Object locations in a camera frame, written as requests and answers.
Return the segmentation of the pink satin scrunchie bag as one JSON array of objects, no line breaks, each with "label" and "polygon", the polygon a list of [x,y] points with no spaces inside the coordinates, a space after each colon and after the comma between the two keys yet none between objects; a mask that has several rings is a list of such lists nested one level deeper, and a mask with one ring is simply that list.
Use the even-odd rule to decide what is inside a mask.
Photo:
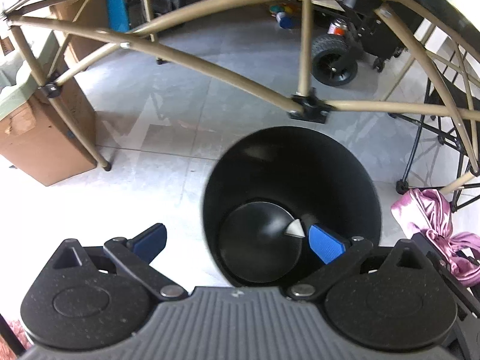
[{"label": "pink satin scrunchie bag", "polygon": [[450,204],[438,190],[411,189],[391,213],[406,236],[425,236],[465,287],[479,284],[479,235],[453,232]]}]

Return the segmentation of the black round trash bin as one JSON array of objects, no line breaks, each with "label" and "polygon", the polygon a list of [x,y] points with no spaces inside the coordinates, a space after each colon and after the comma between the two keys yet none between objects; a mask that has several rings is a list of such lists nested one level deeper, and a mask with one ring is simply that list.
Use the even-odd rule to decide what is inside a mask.
[{"label": "black round trash bin", "polygon": [[308,232],[377,244],[382,212],[368,172],[345,146],[304,127],[260,130],[216,163],[202,199],[203,234],[229,283],[289,286],[322,261]]}]

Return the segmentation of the cardboard box with green liner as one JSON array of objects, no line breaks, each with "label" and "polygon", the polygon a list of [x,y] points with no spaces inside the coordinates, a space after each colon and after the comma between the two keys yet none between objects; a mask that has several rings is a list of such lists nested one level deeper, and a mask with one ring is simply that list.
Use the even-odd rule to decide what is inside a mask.
[{"label": "cardboard box with green liner", "polygon": [[[53,32],[29,43],[48,70],[59,48]],[[96,113],[75,78],[63,86],[60,100],[95,143]],[[97,166],[39,89],[18,50],[1,57],[1,156],[45,186]]]}]

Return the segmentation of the black wagon wheel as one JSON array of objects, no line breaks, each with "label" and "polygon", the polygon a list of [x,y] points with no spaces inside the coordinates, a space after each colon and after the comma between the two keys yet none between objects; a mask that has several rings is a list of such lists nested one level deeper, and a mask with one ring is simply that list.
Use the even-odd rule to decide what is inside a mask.
[{"label": "black wagon wheel", "polygon": [[356,57],[343,37],[323,34],[312,43],[312,75],[326,86],[349,84],[358,71]]}]

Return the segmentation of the tan folding camping table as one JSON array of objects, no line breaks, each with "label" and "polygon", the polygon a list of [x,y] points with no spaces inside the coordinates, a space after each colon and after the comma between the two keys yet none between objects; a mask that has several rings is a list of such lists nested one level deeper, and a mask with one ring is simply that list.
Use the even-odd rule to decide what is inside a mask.
[{"label": "tan folding camping table", "polygon": [[[231,10],[183,25],[163,37],[191,53],[290,96],[298,80],[300,35],[284,30],[264,7]],[[170,198],[202,192],[213,165],[230,146],[289,116],[257,97],[175,63],[118,49],[74,78],[96,113],[96,144],[112,163],[49,188],[86,185],[123,192],[160,188]],[[415,186],[438,186],[465,171],[466,161],[417,133],[411,120],[385,113],[333,112],[312,129],[335,139],[362,163],[374,183],[393,187],[405,167]]]}]

